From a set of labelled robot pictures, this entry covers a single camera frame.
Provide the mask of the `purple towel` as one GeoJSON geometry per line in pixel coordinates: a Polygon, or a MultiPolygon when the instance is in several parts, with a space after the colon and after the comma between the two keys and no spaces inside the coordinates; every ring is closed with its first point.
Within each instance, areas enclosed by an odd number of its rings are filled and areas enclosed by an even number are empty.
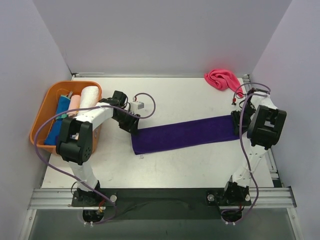
{"type": "Polygon", "coordinates": [[[136,155],[238,140],[231,115],[142,128],[131,136],[136,155]]]}

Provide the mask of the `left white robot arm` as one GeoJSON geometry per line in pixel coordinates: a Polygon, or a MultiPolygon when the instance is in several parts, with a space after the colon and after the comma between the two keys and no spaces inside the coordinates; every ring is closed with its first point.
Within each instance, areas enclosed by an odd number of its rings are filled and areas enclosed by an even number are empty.
{"type": "Polygon", "coordinates": [[[116,90],[112,97],[100,99],[95,109],[62,120],[56,150],[77,178],[78,198],[90,206],[97,205],[103,199],[99,192],[99,180],[89,163],[94,151],[94,130],[106,120],[113,119],[120,129],[130,134],[138,132],[140,115],[125,109],[126,100],[127,95],[116,90]]]}

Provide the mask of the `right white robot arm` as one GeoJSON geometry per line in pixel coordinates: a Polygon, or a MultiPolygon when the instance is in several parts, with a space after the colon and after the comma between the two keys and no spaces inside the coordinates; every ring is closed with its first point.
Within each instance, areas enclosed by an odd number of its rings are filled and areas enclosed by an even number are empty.
{"type": "Polygon", "coordinates": [[[287,112],[271,100],[268,90],[252,88],[242,101],[240,110],[231,112],[233,132],[239,137],[244,154],[242,165],[231,175],[221,198],[229,206],[250,204],[250,183],[265,153],[280,139],[287,112]]]}

